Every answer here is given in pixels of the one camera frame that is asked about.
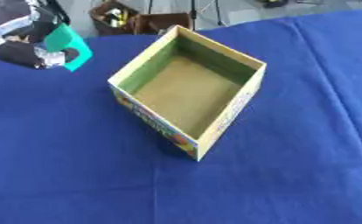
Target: concrete floor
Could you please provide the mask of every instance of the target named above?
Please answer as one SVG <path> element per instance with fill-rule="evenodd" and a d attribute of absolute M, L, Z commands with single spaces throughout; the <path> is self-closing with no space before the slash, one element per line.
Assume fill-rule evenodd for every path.
<path fill-rule="evenodd" d="M 72 19 L 72 27 L 83 37 L 96 35 L 95 28 L 88 16 L 88 11 L 99 4 L 101 0 L 59 0 Z M 153 13 L 170 13 L 190 10 L 188 0 L 153 0 Z M 196 0 L 199 9 L 204 9 L 212 0 Z M 149 0 L 120 0 L 142 13 L 147 13 Z M 361 0 L 323 0 L 323 4 L 290 3 L 285 7 L 266 10 L 256 0 L 219 0 L 220 12 L 227 25 L 261 19 L 293 17 L 308 14 L 325 13 L 329 11 L 362 9 Z M 198 29 L 212 29 L 216 25 L 216 11 L 213 5 L 199 13 Z"/>

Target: robotic arm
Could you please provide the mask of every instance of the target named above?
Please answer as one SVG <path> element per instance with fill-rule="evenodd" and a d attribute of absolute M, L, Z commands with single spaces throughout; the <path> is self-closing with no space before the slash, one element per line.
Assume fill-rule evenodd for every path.
<path fill-rule="evenodd" d="M 0 60 L 37 69 L 69 65 L 74 70 L 92 53 L 69 24 L 56 0 L 0 0 Z M 73 39 L 77 45 L 70 44 Z M 42 41 L 48 50 L 35 45 Z"/>

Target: colorful graphic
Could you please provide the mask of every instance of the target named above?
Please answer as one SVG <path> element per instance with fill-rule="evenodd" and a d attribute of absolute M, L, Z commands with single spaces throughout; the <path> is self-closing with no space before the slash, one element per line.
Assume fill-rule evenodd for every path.
<path fill-rule="evenodd" d="M 165 122 L 162 122 L 160 118 L 156 117 L 155 115 L 144 109 L 142 106 L 140 106 L 139 103 L 133 102 L 127 96 L 123 95 L 116 89 L 112 89 L 117 101 L 121 105 L 124 105 L 128 109 L 132 110 L 134 114 L 142 118 L 142 120 L 144 120 L 149 126 L 161 133 L 164 137 L 171 140 L 176 146 L 186 151 L 188 155 L 194 158 L 196 157 L 195 151 L 198 148 L 196 143 L 189 140 L 186 136 L 184 136 L 182 133 L 179 133 Z"/>

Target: tripod leg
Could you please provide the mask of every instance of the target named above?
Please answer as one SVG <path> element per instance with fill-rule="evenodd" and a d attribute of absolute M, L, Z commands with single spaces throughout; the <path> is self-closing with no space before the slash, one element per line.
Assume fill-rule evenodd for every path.
<path fill-rule="evenodd" d="M 198 12 L 196 11 L 196 1 L 191 0 L 191 20 L 193 30 L 196 31 L 196 19 L 198 18 Z"/>
<path fill-rule="evenodd" d="M 219 0 L 215 0 L 215 8 L 216 8 L 217 16 L 218 16 L 218 25 L 224 25 L 224 23 L 222 21 L 222 16 L 220 15 Z"/>
<path fill-rule="evenodd" d="M 149 14 L 151 14 L 151 11 L 152 11 L 153 1 L 154 1 L 154 0 L 150 0 L 150 3 L 149 3 Z"/>

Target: cardboard box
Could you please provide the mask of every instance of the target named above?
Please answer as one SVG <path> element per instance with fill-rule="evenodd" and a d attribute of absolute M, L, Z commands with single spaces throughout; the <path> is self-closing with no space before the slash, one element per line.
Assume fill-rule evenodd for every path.
<path fill-rule="evenodd" d="M 120 104 L 199 161 L 259 89 L 265 68 L 176 26 L 108 82 Z"/>

